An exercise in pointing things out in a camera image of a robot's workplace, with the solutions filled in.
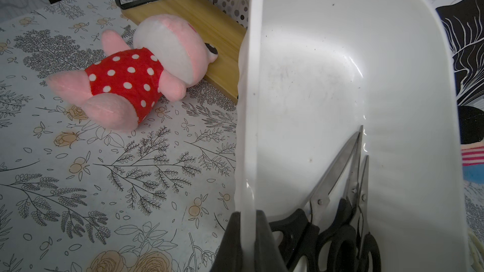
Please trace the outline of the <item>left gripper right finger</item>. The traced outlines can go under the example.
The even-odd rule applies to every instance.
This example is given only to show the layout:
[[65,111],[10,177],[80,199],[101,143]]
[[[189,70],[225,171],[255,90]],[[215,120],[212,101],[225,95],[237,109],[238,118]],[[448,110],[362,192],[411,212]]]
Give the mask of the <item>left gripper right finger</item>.
[[255,271],[287,272],[278,245],[262,210],[256,212]]

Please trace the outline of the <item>small black handled scissors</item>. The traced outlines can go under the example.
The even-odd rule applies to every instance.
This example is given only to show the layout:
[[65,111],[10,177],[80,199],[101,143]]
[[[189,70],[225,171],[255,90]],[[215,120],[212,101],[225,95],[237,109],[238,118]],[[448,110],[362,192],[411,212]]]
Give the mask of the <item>small black handled scissors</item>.
[[344,193],[329,228],[323,231],[318,239],[318,250],[329,247],[326,259],[326,271],[355,271],[358,254],[358,218],[357,200],[359,198],[359,168],[363,126],[359,127],[358,138],[353,147],[349,175]]

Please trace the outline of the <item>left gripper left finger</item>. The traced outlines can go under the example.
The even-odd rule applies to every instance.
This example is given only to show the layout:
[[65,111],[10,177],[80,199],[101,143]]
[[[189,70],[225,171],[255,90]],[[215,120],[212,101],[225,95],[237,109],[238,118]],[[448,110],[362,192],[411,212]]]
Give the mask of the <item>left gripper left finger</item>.
[[239,212],[233,212],[226,227],[221,245],[210,272],[241,272],[243,252],[240,237]]

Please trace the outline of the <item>silver blade black scissors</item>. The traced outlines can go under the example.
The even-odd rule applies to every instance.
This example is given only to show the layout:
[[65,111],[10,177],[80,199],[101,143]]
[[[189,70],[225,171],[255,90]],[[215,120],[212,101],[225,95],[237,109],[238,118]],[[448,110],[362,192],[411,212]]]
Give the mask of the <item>silver blade black scissors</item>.
[[301,258],[306,258],[309,271],[318,271],[316,245],[320,225],[330,203],[329,196],[358,145],[359,137],[359,131],[353,133],[315,186],[309,199],[311,217],[303,209],[296,209],[285,219],[269,224],[272,232],[282,234],[278,245],[288,271],[294,271]]

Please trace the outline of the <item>white plastic storage box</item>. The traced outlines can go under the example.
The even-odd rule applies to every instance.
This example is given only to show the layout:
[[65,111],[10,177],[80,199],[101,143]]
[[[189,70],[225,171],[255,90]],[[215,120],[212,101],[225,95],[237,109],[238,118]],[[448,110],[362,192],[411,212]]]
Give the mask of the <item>white plastic storage box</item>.
[[427,0],[250,0],[239,68],[246,271],[256,210],[278,220],[305,205],[359,127],[383,270],[468,269],[451,51]]

